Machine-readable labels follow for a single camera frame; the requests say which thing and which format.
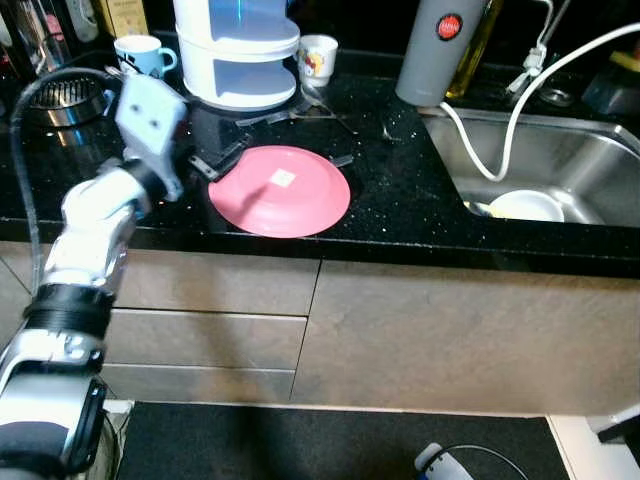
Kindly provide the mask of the brown kitchen base cabinet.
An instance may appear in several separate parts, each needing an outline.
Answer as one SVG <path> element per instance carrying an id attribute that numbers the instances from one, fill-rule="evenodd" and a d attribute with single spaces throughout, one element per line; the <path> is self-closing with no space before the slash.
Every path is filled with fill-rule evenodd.
<path id="1" fill-rule="evenodd" d="M 278 404 L 603 415 L 637 401 L 636 280 L 319 261 Z"/>

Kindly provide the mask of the metal fork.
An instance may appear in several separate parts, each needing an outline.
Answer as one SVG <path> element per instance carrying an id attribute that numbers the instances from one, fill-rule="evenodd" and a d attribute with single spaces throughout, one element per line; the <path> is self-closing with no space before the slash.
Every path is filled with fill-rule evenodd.
<path id="1" fill-rule="evenodd" d="M 321 104 L 301 104 L 288 110 L 280 110 L 266 115 L 234 120 L 234 124 L 243 128 L 259 123 L 276 123 L 283 122 L 283 120 L 305 119 L 335 120 L 338 119 L 338 115 L 335 114 L 332 109 L 326 108 L 326 106 Z"/>

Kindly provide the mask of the white tiered plastic container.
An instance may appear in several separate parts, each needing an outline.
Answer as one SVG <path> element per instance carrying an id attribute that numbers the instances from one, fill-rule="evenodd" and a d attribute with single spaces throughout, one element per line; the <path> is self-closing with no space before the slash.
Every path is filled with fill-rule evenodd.
<path id="1" fill-rule="evenodd" d="M 300 28 L 288 0 L 172 0 L 183 84 L 212 108 L 256 113 L 291 100 L 298 81 L 284 60 Z"/>

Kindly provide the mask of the blue mug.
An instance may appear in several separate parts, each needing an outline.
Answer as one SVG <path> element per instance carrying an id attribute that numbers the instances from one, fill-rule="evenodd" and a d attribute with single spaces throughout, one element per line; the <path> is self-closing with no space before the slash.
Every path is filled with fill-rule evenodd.
<path id="1" fill-rule="evenodd" d="M 163 79 L 170 70 L 178 68 L 177 52 L 165 47 L 160 38 L 151 35 L 127 35 L 114 41 L 116 60 L 120 69 Z"/>

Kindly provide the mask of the white printed cup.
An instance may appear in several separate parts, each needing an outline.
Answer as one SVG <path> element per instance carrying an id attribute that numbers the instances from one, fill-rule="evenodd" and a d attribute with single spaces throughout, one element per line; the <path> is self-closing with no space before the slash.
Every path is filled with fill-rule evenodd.
<path id="1" fill-rule="evenodd" d="M 310 87 L 328 86 L 338 46 L 339 42 L 329 35 L 302 35 L 296 54 L 300 81 Z"/>

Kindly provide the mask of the steel strainer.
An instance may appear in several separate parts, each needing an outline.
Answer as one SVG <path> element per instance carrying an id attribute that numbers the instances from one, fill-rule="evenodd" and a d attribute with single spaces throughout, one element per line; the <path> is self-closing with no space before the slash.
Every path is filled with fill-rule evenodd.
<path id="1" fill-rule="evenodd" d="M 104 115 L 113 95 L 96 79 L 59 79 L 46 84 L 32 97 L 28 119 L 44 127 L 74 127 Z"/>

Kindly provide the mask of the yellow carton box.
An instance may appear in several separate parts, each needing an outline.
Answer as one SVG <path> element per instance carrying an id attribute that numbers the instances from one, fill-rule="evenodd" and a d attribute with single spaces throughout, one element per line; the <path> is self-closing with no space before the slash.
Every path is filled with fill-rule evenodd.
<path id="1" fill-rule="evenodd" d="M 148 35 L 143 0 L 93 0 L 111 37 Z"/>

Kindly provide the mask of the dark bottle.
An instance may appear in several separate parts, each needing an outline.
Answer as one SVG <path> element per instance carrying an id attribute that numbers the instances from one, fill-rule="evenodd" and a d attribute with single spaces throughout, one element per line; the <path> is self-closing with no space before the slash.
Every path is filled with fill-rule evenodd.
<path id="1" fill-rule="evenodd" d="M 93 0 L 65 0 L 70 22 L 79 41 L 91 44 L 101 35 L 99 14 Z"/>

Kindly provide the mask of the steel jug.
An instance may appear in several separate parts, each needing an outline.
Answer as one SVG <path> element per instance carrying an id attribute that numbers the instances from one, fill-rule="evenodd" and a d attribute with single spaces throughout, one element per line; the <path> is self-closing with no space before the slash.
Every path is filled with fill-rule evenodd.
<path id="1" fill-rule="evenodd" d="M 41 76 L 73 58 L 76 36 L 67 36 L 70 18 L 65 0 L 0 0 L 0 17 L 12 38 L 15 64 L 24 73 Z"/>

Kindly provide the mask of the dark sponge holder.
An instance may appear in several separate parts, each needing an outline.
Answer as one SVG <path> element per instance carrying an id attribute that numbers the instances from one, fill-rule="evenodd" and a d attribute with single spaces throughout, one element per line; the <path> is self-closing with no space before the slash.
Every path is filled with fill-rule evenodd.
<path id="1" fill-rule="evenodd" d="M 631 70 L 602 70 L 591 78 L 581 100 L 595 113 L 630 115 L 640 111 L 640 74 Z"/>

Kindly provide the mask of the stainless steel sink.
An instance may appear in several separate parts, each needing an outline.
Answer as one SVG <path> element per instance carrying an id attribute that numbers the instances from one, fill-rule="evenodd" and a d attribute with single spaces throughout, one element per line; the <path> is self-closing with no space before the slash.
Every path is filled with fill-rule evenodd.
<path id="1" fill-rule="evenodd" d="M 620 125 L 524 114 L 503 163 L 508 114 L 431 109 L 424 122 L 463 201 L 535 189 L 556 198 L 563 223 L 640 225 L 640 146 Z"/>

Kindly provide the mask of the grey canister with red logo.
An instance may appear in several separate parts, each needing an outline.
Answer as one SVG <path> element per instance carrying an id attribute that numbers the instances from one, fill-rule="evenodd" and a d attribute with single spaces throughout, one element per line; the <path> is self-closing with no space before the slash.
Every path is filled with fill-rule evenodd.
<path id="1" fill-rule="evenodd" d="M 444 100 L 488 0 L 420 0 L 396 84 L 396 95 L 417 108 Z"/>

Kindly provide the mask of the round metal drain cap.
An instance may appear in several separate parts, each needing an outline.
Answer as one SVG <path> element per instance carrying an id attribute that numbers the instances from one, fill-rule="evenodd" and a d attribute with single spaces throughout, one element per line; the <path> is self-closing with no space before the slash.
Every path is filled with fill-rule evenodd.
<path id="1" fill-rule="evenodd" d="M 554 108 L 571 108 L 576 102 L 576 97 L 558 88 L 540 88 L 536 96 L 544 104 L 552 105 Z"/>

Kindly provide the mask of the yellow oil bottle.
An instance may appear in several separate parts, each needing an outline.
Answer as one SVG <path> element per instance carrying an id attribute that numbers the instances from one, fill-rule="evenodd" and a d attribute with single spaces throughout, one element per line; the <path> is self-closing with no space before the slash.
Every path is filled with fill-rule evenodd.
<path id="1" fill-rule="evenodd" d="M 454 72 L 447 91 L 445 91 L 445 96 L 448 99 L 461 99 L 462 96 L 465 96 L 467 87 L 470 86 L 476 69 L 479 67 L 481 59 L 483 59 L 486 42 L 488 42 L 489 36 L 492 35 L 494 24 L 497 22 L 497 17 L 504 3 L 506 3 L 506 0 L 486 0 L 480 22 L 477 24 L 470 42 L 468 42 L 467 49 L 463 52 L 460 64 L 458 64 L 456 72 Z"/>

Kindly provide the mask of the white bowl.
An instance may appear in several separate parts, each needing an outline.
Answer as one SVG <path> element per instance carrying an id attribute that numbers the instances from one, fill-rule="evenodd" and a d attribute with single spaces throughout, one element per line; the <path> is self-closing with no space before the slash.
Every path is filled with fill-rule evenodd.
<path id="1" fill-rule="evenodd" d="M 495 197 L 486 206 L 494 218 L 563 221 L 564 211 L 556 198 L 535 189 L 515 189 Z"/>

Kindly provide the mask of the grey green plastic bag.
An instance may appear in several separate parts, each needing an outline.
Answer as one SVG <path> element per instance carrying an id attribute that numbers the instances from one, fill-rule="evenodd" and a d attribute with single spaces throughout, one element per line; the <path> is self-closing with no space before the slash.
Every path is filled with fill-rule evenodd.
<path id="1" fill-rule="evenodd" d="M 116 480 L 120 461 L 124 452 L 125 430 L 131 419 L 132 401 L 109 399 L 105 406 L 105 420 L 102 425 L 96 460 L 84 474 L 82 480 Z"/>

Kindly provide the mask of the black floor mat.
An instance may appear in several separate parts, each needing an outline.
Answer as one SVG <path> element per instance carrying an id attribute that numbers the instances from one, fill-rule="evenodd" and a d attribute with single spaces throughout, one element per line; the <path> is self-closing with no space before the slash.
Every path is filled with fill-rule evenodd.
<path id="1" fill-rule="evenodd" d="M 475 480 L 570 480 L 544 419 L 140 403 L 118 480 L 412 480 L 431 443 Z"/>

